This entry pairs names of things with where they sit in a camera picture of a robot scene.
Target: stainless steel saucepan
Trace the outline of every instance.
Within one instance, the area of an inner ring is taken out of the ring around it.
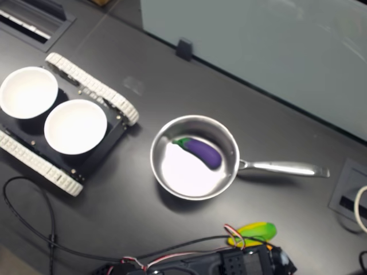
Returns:
[[[215,170],[183,150],[173,141],[193,138],[214,148],[222,161]],[[200,201],[226,190],[239,170],[258,169],[298,176],[328,178],[329,169],[299,162],[248,162],[240,159],[239,148],[221,123],[206,116],[183,116],[167,123],[155,137],[150,163],[157,181],[171,194]]]

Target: dark table surface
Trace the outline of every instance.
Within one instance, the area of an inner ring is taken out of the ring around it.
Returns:
[[[52,47],[126,96],[140,112],[126,134],[77,198],[52,191],[59,242],[82,252],[138,255],[194,238],[224,233],[229,223],[273,222],[280,245],[297,274],[352,274],[367,235],[349,233],[328,208],[346,158],[367,165],[367,148],[195,62],[114,16],[76,0],[61,1],[77,21]],[[0,31],[0,80],[10,72],[44,64],[46,54]],[[60,86],[69,84],[60,80]],[[182,115],[210,116],[226,125],[248,160],[294,160],[328,166],[329,179],[251,173],[237,178],[217,198],[187,202],[162,190],[150,168],[149,150],[159,129]],[[0,152],[1,184],[20,170]],[[10,199],[44,234],[49,217],[34,187],[17,182]],[[0,242],[48,272],[48,248],[20,224],[0,200]],[[357,226],[349,221],[350,226]],[[206,242],[197,248],[216,248]],[[103,262],[57,250],[56,274],[86,274]]]

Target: toy eggplant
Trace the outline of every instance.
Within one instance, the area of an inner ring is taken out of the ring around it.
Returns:
[[[172,143],[179,145],[185,151],[201,159],[212,170],[219,168],[222,164],[222,157],[219,152],[200,140],[186,137],[174,140]]]

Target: white bowl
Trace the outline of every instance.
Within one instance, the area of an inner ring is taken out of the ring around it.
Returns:
[[[96,147],[107,130],[107,117],[95,103],[77,99],[58,105],[45,122],[45,137],[57,152],[78,155]]]
[[[22,68],[2,83],[0,108],[16,119],[31,119],[52,106],[57,92],[57,80],[51,72],[39,67]]]

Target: bowl rim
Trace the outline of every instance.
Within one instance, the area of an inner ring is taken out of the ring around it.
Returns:
[[[101,114],[101,116],[104,117],[104,119],[103,119],[103,121],[104,121],[103,136],[101,135],[101,138],[98,139],[98,142],[96,142],[96,144],[92,148],[87,149],[87,150],[81,150],[81,151],[78,151],[78,152],[68,152],[68,151],[60,150],[59,148],[54,146],[54,144],[52,143],[52,138],[50,137],[50,124],[51,124],[51,121],[52,121],[55,113],[58,112],[60,109],[65,108],[65,106],[67,106],[67,105],[78,104],[81,101],[83,102],[83,104],[88,104],[90,106],[93,106],[97,110],[97,112],[99,112]],[[52,112],[48,115],[48,117],[46,119],[46,122],[45,122],[45,125],[44,125],[44,134],[45,134],[45,139],[46,139],[47,143],[55,151],[57,151],[59,153],[62,153],[64,155],[80,155],[80,154],[86,153],[86,152],[90,151],[91,149],[95,148],[104,139],[104,137],[106,135],[106,131],[107,131],[107,126],[108,126],[107,116],[106,116],[105,112],[102,110],[102,108],[100,106],[98,106],[98,104],[96,104],[94,102],[91,102],[89,100],[86,100],[86,99],[74,99],[74,100],[69,100],[69,101],[63,102],[63,103],[59,104],[58,106],[56,106],[55,109],[52,110]]]
[[[5,91],[5,87],[7,86],[8,82],[14,78],[15,75],[21,73],[21,72],[24,72],[24,71],[39,71],[39,72],[42,72],[42,73],[45,73],[45,75],[47,75],[52,83],[53,83],[53,86],[50,90],[50,92],[53,92],[54,94],[54,98],[53,98],[53,101],[52,103],[49,104],[49,106],[47,107],[47,109],[44,109],[42,112],[38,112],[36,115],[33,115],[33,116],[20,116],[20,115],[17,115],[17,114],[14,114],[13,111],[11,111],[10,109],[8,109],[7,105],[5,104],[5,102],[3,101],[3,94],[4,94],[4,91]],[[0,108],[4,111],[4,113],[6,113],[7,115],[11,116],[11,117],[14,117],[16,119],[32,119],[32,118],[35,118],[39,115],[42,115],[44,112],[46,112],[47,110],[49,110],[52,105],[54,104],[54,102],[56,101],[56,98],[57,98],[57,94],[58,94],[58,83],[57,83],[57,80],[55,78],[55,76],[48,70],[44,69],[44,68],[41,68],[41,67],[36,67],[36,66],[29,66],[29,67],[24,67],[24,68],[21,68],[21,69],[17,69],[15,71],[13,71],[12,73],[10,73],[3,81],[3,83],[1,84],[0,86]]]

